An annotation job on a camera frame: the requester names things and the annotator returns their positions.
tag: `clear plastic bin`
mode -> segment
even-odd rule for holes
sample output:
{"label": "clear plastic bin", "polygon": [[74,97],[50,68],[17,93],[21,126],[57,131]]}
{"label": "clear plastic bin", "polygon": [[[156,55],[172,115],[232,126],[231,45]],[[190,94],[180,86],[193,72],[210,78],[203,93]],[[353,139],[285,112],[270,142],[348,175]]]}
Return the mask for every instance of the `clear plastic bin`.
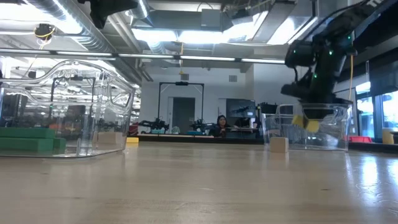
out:
{"label": "clear plastic bin", "polygon": [[[314,112],[327,114],[317,120],[317,132],[292,124],[295,116],[308,119],[306,114]],[[284,137],[289,139],[289,149],[347,151],[350,116],[351,105],[280,105],[276,114],[262,114],[264,144],[269,149],[271,137]]]}
{"label": "clear plastic bin", "polygon": [[103,67],[67,60],[0,85],[0,156],[86,157],[126,146],[135,89]]}

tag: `green foam block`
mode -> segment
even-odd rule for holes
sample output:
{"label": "green foam block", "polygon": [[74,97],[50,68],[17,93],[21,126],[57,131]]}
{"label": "green foam block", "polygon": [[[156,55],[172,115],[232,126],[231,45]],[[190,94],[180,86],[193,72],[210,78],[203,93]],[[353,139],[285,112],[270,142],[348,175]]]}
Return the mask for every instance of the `green foam block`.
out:
{"label": "green foam block", "polygon": [[0,138],[0,150],[53,151],[53,139]]}
{"label": "green foam block", "polygon": [[64,154],[65,149],[67,148],[67,140],[63,138],[55,138],[54,139],[54,154]]}
{"label": "green foam block", "polygon": [[55,130],[49,128],[0,128],[0,138],[53,139]]}

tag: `wall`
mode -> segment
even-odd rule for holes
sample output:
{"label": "wall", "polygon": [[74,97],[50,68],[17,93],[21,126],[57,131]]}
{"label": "wall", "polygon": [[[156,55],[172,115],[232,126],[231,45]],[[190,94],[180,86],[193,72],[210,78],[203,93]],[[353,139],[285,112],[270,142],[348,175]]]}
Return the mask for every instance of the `wall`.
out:
{"label": "wall", "polygon": [[254,100],[257,104],[297,103],[296,98],[280,93],[283,85],[293,81],[294,71],[285,65],[254,64]]}
{"label": "wall", "polygon": [[246,99],[254,100],[254,65],[245,74]]}
{"label": "wall", "polygon": [[[141,111],[139,121],[153,121],[157,117],[159,82],[179,82],[179,68],[163,70],[157,67],[147,68],[147,72],[154,82],[144,82],[141,93]],[[184,68],[184,73],[190,75],[190,83],[204,83],[204,107],[203,119],[208,122],[216,122],[218,116],[218,99],[220,98],[246,98],[245,74],[239,69],[212,68],[210,71],[202,68]],[[229,75],[237,75],[238,82],[230,83]],[[167,110],[170,97],[195,98],[195,118],[201,116],[201,93],[194,86],[162,85],[160,95],[160,117],[167,119]]]}

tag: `doorway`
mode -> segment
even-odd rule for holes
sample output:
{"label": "doorway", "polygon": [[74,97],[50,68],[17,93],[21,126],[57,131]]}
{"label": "doorway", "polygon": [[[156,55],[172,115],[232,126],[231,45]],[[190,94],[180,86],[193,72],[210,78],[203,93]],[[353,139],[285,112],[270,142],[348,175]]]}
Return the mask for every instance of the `doorway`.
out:
{"label": "doorway", "polygon": [[190,125],[195,121],[195,99],[174,97],[173,99],[173,127],[180,128],[180,134],[191,131]]}

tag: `woman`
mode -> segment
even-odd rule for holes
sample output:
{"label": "woman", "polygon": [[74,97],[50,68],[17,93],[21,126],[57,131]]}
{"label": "woman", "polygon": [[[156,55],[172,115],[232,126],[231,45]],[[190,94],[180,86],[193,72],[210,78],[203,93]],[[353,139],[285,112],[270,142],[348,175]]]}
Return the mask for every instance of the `woman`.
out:
{"label": "woman", "polygon": [[225,138],[226,133],[229,131],[228,128],[231,126],[228,125],[226,122],[226,118],[224,115],[219,115],[217,118],[217,124],[215,126],[215,129],[213,130],[213,136],[215,138]]}

